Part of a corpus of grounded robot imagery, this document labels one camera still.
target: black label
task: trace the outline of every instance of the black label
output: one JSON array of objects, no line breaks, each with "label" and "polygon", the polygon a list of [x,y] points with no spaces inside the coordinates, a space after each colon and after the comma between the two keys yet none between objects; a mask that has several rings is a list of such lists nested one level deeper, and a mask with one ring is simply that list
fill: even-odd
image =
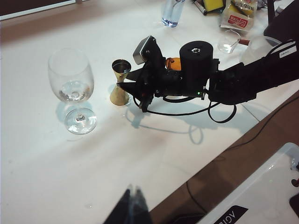
[{"label": "black label", "polygon": [[221,216],[214,224],[234,224],[241,218],[248,209],[238,205],[231,207],[223,216]]}]

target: wire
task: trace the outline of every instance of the wire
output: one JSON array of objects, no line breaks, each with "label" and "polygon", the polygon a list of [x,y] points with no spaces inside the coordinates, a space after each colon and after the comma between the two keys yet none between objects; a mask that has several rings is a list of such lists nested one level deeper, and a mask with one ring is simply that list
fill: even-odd
[{"label": "wire", "polygon": [[289,101],[288,103],[284,104],[283,106],[281,106],[278,110],[276,110],[269,118],[268,120],[264,123],[264,125],[262,126],[262,128],[258,131],[258,133],[252,138],[250,139],[249,141],[246,141],[242,144],[239,144],[239,145],[236,145],[236,146],[232,146],[232,147],[229,147],[227,148],[226,150],[230,150],[230,149],[233,149],[233,148],[236,148],[236,147],[239,147],[239,146],[243,146],[243,145],[246,145],[250,142],[252,142],[254,139],[257,138],[257,136],[262,132],[262,130],[266,127],[266,125],[269,123],[269,121],[282,109],[284,108],[285,106],[289,105],[291,102],[295,101],[296,99],[298,99],[299,97],[296,97],[294,99],[292,99],[291,101]]},{"label": "wire", "polygon": [[195,200],[195,198],[193,197],[193,195],[191,194],[191,192],[190,192],[190,189],[189,189],[189,185],[188,185],[188,181],[186,182],[186,186],[187,186],[187,191],[188,191],[188,193],[189,193],[189,195],[190,195],[190,197],[191,197],[191,199],[194,201],[194,203],[196,203],[197,204],[197,206],[201,209],[201,210],[203,210],[204,211],[204,213],[205,213],[205,215],[207,214],[207,210],[205,210],[196,200]]},{"label": "wire", "polygon": [[[134,100],[134,103],[136,104],[136,106],[139,107],[139,104],[136,102],[136,98],[133,96],[133,100]],[[191,112],[191,113],[160,113],[160,112],[155,112],[155,111],[149,111],[147,110],[147,112],[149,113],[153,113],[153,114],[158,114],[158,115],[165,115],[165,116],[186,116],[186,115],[193,115],[193,114],[197,114],[197,113],[201,113],[203,111],[207,111],[217,105],[219,105],[220,103],[215,103],[213,105],[209,105],[209,107],[205,108],[205,109],[202,109],[202,110],[199,110],[199,111],[194,111],[194,112]]]},{"label": "wire", "polygon": [[194,97],[185,97],[182,99],[168,99],[167,97],[163,97],[163,100],[168,103],[183,103],[183,102],[187,102],[192,99],[194,99]]},{"label": "wire", "polygon": [[211,111],[210,111],[210,109],[211,109],[211,103],[212,102],[210,101],[210,105],[209,105],[209,109],[207,110],[207,113],[208,113],[210,119],[212,119],[212,121],[214,121],[214,122],[216,122],[218,124],[223,124],[223,123],[229,122],[235,116],[235,113],[237,113],[237,106],[234,105],[234,110],[233,110],[233,112],[231,113],[231,115],[228,118],[226,118],[225,120],[220,120],[220,121],[214,120],[214,118],[211,115]]}]

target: water bottle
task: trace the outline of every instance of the water bottle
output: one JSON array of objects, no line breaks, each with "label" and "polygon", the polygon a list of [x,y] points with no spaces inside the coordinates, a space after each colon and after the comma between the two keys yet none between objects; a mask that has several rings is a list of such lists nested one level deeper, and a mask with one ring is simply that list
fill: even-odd
[{"label": "water bottle", "polygon": [[183,10],[185,0],[167,0],[162,15],[162,23],[168,27],[176,27]]}]

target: snack bag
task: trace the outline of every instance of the snack bag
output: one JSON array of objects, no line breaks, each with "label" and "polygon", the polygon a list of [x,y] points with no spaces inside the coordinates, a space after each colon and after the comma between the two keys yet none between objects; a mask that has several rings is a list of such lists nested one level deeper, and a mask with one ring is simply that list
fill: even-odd
[{"label": "snack bag", "polygon": [[220,27],[250,30],[256,8],[257,0],[226,0]]}]

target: gold jigger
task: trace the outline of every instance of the gold jigger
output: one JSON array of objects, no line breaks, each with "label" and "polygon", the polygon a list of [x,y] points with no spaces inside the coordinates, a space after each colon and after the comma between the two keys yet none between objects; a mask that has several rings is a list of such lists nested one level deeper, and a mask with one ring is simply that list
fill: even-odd
[{"label": "gold jigger", "polygon": [[[112,69],[115,73],[118,83],[122,83],[131,70],[131,64],[123,59],[118,59],[112,63]],[[129,102],[129,95],[118,85],[115,85],[110,94],[110,101],[118,106],[126,105]]]}]

